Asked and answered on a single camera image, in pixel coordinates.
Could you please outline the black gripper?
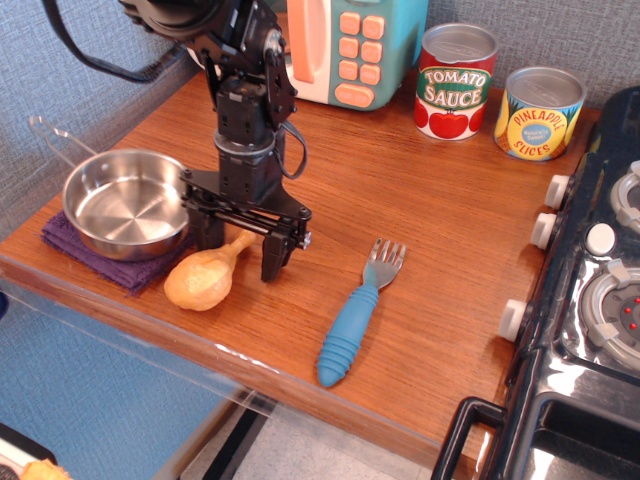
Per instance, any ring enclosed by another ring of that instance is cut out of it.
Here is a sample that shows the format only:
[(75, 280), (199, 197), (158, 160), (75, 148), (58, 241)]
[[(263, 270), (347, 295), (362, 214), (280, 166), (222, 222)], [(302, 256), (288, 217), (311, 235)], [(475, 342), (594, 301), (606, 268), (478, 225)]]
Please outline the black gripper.
[[(288, 133), (302, 147), (300, 164), (293, 172), (285, 166)], [(295, 180), (304, 172), (306, 142), (296, 130), (278, 130), (265, 141), (249, 145), (216, 131), (214, 145), (219, 154), (217, 171), (185, 169), (180, 173), (191, 235), (199, 250), (222, 247), (227, 224), (264, 236), (261, 279), (273, 282), (295, 248), (304, 250), (311, 241), (307, 230), (311, 210), (283, 186), (284, 179)], [(281, 226), (290, 231), (276, 231)]]

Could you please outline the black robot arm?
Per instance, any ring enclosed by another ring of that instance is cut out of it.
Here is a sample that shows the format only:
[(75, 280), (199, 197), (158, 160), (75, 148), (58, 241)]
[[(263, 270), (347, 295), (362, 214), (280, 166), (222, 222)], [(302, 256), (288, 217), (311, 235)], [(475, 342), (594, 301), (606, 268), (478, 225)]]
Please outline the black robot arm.
[(126, 1), (138, 25), (193, 51), (203, 65), (217, 116), (218, 168), (184, 170), (183, 205), (199, 249), (221, 246), (226, 225), (263, 236), (261, 278), (274, 281), (295, 249), (310, 242), (311, 211), (284, 188), (299, 178), (285, 165), (296, 89), (285, 40), (263, 1)]

